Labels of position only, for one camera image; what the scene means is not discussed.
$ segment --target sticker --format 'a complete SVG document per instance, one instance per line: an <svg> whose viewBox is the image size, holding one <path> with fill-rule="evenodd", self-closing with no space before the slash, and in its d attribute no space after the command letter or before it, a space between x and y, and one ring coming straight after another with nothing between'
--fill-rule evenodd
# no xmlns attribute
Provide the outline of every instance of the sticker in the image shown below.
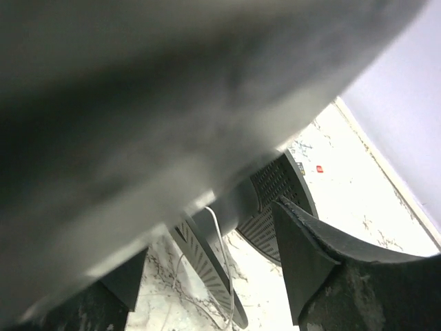
<svg viewBox="0 0 441 331"><path fill-rule="evenodd" d="M305 169L303 168L303 164L301 162L297 162L297 166L300 169L300 172L302 173L302 175L305 175Z"/></svg>

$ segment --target marble surface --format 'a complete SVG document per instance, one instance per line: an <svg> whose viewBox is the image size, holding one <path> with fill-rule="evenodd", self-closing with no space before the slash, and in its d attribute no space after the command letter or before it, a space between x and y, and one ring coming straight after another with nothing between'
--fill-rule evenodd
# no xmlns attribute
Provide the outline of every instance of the marble surface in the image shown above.
<svg viewBox="0 0 441 331"><path fill-rule="evenodd" d="M365 241L429 256L437 249L406 203L396 193L365 146L339 111L329 106L290 147L305 169L323 221ZM317 166L323 173L317 172ZM219 330L225 316L183 258L172 289L181 251L166 229L160 229L145 262L136 311L127 331ZM291 316L282 270L268 262L236 232L225 237L236 289L247 313L247 330L298 330ZM223 261L219 246L213 247ZM239 330L237 326L230 330Z"/></svg>

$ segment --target gray blurred object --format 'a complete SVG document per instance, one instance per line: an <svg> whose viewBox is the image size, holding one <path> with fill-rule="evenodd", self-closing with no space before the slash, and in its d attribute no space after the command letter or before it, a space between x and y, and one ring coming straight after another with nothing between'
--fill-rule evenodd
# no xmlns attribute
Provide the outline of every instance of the gray blurred object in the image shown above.
<svg viewBox="0 0 441 331"><path fill-rule="evenodd" d="M422 4L3 2L0 328L262 168Z"/></svg>

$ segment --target wall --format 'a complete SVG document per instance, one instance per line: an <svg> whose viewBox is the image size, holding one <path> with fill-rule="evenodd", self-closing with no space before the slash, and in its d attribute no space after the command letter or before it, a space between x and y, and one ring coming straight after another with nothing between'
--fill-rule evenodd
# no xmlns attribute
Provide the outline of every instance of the wall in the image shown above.
<svg viewBox="0 0 441 331"><path fill-rule="evenodd" d="M441 232L440 17L433 0L342 99Z"/></svg>

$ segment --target marble countertop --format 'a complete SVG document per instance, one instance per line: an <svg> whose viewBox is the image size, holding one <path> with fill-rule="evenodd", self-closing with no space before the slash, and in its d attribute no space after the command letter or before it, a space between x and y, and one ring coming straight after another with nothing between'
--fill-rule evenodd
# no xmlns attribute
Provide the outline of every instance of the marble countertop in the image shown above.
<svg viewBox="0 0 441 331"><path fill-rule="evenodd" d="M320 219L376 245L429 256L436 246L334 105L289 148L302 162ZM323 172L317 171L321 166ZM263 258L235 231L225 237L234 288L244 305L246 330L298 330L291 324L281 268ZM213 247L223 261L219 246ZM219 330L225 317L195 271L183 259L176 290L174 271L181 251L166 229L147 254L136 311L126 331ZM236 325L230 330L240 330Z"/></svg>

